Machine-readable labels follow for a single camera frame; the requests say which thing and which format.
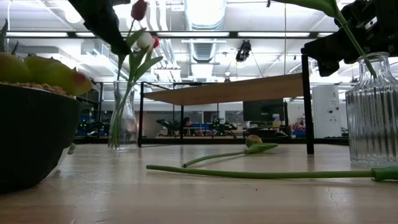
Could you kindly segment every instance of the dark ceramic bowl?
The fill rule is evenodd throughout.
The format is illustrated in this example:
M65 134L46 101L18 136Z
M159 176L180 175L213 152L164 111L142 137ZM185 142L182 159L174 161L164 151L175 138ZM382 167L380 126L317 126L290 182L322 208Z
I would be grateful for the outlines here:
M81 104L43 90L0 84L0 193L35 186L57 166Z

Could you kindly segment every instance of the clear glass bottle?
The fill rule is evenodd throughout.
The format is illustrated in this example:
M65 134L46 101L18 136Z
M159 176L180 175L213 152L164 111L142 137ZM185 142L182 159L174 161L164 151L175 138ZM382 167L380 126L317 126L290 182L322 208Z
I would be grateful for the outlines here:
M134 113L134 85L114 82L114 110L109 127L108 147L118 152L136 149L138 128Z
M398 165L398 81L390 72L388 56L367 55L376 78L360 57L359 83L346 92L351 161L373 167Z

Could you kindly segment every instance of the table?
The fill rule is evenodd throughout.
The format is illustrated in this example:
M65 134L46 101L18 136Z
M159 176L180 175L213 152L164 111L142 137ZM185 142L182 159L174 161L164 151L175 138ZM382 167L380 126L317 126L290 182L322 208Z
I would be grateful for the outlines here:
M280 145L201 169L251 172L363 170L346 146ZM0 223L396 223L398 185L371 179L252 180L148 171L244 146L153 146L114 154L79 145L33 189L0 196Z

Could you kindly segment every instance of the desk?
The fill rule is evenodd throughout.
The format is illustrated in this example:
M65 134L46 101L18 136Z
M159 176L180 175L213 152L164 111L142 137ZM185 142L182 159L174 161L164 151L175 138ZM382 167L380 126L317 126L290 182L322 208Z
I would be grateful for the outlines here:
M361 170L346 146L281 145L201 169L251 172ZM398 185L370 179L251 180L147 171L244 146L161 146L113 154L78 146L55 176L0 196L0 223L396 223Z

